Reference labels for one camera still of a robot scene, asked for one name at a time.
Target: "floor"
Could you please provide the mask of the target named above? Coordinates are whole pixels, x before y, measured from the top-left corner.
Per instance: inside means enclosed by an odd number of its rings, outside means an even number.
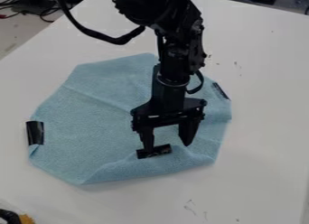
[[[309,0],[277,0],[273,7],[303,14],[308,5]],[[0,14],[11,13],[10,9],[6,9]],[[53,14],[49,19],[54,20],[60,16],[61,13]],[[0,60],[48,26],[49,23],[42,21],[39,16],[30,14],[20,14],[7,20],[0,20]],[[309,224],[309,195],[307,200],[303,224]]]

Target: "wire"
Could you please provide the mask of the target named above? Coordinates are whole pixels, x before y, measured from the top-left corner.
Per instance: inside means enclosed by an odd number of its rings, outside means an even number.
[[[20,0],[5,0],[0,3],[0,6],[5,6],[5,5],[14,5],[18,3]]]
[[[8,8],[12,8],[12,6],[9,5],[9,6],[2,7],[2,8],[0,8],[0,11],[1,11],[1,10],[4,10],[4,9],[8,9]],[[17,12],[17,13],[15,13],[15,14],[11,14],[11,15],[0,14],[0,19],[12,18],[12,17],[17,16],[18,14],[21,14],[21,13],[22,13],[22,12]]]
[[[46,23],[53,23],[54,21],[53,20],[48,20],[48,19],[45,19],[44,17],[45,16],[48,16],[48,15],[51,15],[51,14],[54,14],[56,13],[57,11],[61,10],[60,7],[51,7],[51,8],[48,8],[44,11],[41,12],[40,14],[40,18],[45,21]]]
[[[120,37],[117,37],[117,38],[113,38],[113,37],[110,37],[108,35],[105,35],[104,33],[99,33],[97,31],[90,30],[89,28],[83,26],[70,13],[70,9],[68,8],[68,6],[66,4],[66,0],[58,0],[58,2],[59,2],[59,5],[61,6],[62,11],[64,12],[64,14],[67,16],[67,18],[70,20],[70,22],[73,23],[73,25],[78,30],[80,30],[80,32],[82,32],[82,33],[84,33],[87,36],[90,36],[92,38],[98,39],[98,40],[113,43],[115,45],[124,45],[124,44],[128,43],[131,39],[133,39],[134,37],[137,37],[137,35],[141,34],[145,30],[144,26],[139,26],[139,27],[135,28],[135,30],[131,31],[130,33],[127,33],[127,34],[120,36]]]

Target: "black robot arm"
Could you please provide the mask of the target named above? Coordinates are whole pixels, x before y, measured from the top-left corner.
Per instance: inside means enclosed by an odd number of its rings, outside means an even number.
[[[160,126],[179,126],[179,137],[188,146],[204,119],[204,99],[186,98],[202,88],[200,68],[207,57],[202,48],[201,12],[191,0],[113,0],[119,12],[139,28],[120,38],[91,31],[80,25],[70,14],[64,0],[60,5],[73,24],[83,33],[114,44],[124,44],[140,34],[145,26],[157,36],[160,63],[154,66],[152,97],[131,111],[132,128],[143,142],[137,150],[139,159],[172,152],[170,145],[154,147],[154,129]],[[192,75],[201,85],[188,90]]]

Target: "blue cloth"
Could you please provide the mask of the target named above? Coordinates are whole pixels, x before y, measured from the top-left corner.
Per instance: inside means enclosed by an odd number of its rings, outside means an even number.
[[[230,101],[205,78],[195,98],[205,98],[206,117],[193,143],[185,147],[177,126],[156,128],[155,145],[173,153],[137,160],[143,148],[131,129],[130,110],[149,100],[157,58],[141,54],[79,65],[67,81],[35,111],[44,123],[44,144],[31,145],[31,162],[73,184],[125,180],[176,173],[214,163],[231,119]],[[190,88],[198,84],[192,77]]]

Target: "white tabletop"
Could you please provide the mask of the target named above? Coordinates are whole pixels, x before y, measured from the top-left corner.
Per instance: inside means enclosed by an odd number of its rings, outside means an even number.
[[[301,223],[309,166],[309,18],[224,0],[193,2],[203,12],[211,54],[203,72],[232,100],[218,161],[81,187],[32,167],[24,122],[77,64],[156,53],[149,29],[114,46],[80,34],[62,17],[0,62],[0,199],[40,224]],[[113,36],[136,27],[110,0],[86,0],[74,14]]]

